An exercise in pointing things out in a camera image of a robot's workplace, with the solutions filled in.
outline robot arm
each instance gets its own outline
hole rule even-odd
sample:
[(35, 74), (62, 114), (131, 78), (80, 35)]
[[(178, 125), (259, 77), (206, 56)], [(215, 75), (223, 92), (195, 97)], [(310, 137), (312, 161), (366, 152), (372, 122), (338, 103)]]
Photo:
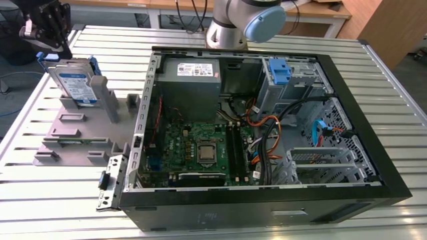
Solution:
[(11, 0), (20, 8), (26, 26), (19, 36), (32, 44), (58, 52), (71, 59), (67, 35), (71, 32), (71, 7), (59, 0)]
[(247, 39), (268, 41), (280, 31), (287, 14), (282, 0), (215, 0), (207, 45), (214, 49), (243, 49)]

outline green circuit board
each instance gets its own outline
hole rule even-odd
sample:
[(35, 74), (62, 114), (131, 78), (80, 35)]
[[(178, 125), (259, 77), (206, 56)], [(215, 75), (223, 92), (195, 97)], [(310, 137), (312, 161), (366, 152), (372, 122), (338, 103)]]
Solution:
[[(244, 179), (235, 181), (230, 177), (226, 127), (226, 124), (208, 123), (175, 123), (167, 126), (162, 159), (148, 159), (148, 165), (155, 166), (150, 174), (154, 187), (167, 187), (166, 178), (170, 177), (170, 173), (191, 172), (226, 174), (227, 186), (252, 185), (251, 177), (248, 181)], [(252, 128), (240, 127), (240, 135), (243, 140), (248, 139), (252, 136)], [(206, 143), (215, 145), (216, 163), (214, 164), (198, 162), (198, 145)]]

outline white label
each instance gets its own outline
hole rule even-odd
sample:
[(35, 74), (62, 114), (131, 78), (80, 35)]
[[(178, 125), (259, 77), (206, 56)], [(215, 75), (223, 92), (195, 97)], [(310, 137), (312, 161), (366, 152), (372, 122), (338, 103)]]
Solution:
[(212, 64), (180, 63), (178, 65), (178, 76), (214, 77)]
[(254, 171), (252, 178), (260, 179), (262, 178), (262, 173), (259, 171)]
[(87, 106), (96, 103), (96, 96), (84, 74), (60, 73), (59, 77), (67, 92), (80, 105)]
[(348, 16), (343, 16), (343, 15), (334, 15), (334, 18), (336, 18), (336, 19), (347, 19), (347, 18), (348, 18)]
[(260, 109), (254, 105), (252, 108), (254, 112), (259, 113), (260, 112)]
[(127, 4), (130, 7), (147, 7), (147, 5), (146, 4), (135, 4), (135, 3), (128, 3)]

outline metal table slats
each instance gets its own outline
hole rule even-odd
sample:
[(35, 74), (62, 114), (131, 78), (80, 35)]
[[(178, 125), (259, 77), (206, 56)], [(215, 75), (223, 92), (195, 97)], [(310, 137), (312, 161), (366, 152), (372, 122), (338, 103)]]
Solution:
[[(180, 30), (86, 26), (70, 35), (76, 57), (95, 55), (118, 97), (140, 93), (152, 46), (204, 47), (204, 35)], [(250, 50), (328, 54), (414, 197), (331, 225), (140, 232), (123, 212), (96, 212), (103, 167), (36, 167), (34, 155), (50, 130), (60, 90), (46, 74), (0, 144), (2, 239), (418, 239), (427, 234), (427, 127), (418, 106), (382, 63), (355, 40), (278, 36)]]

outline power supply label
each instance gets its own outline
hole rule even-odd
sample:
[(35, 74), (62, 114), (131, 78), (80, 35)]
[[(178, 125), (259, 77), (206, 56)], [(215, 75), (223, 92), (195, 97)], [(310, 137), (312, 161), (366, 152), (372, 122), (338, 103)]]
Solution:
[(92, 106), (96, 96), (90, 87), (88, 78), (84, 74), (60, 73), (60, 81), (72, 99), (80, 106)]
[(178, 76), (214, 77), (214, 66), (207, 63), (180, 63)]

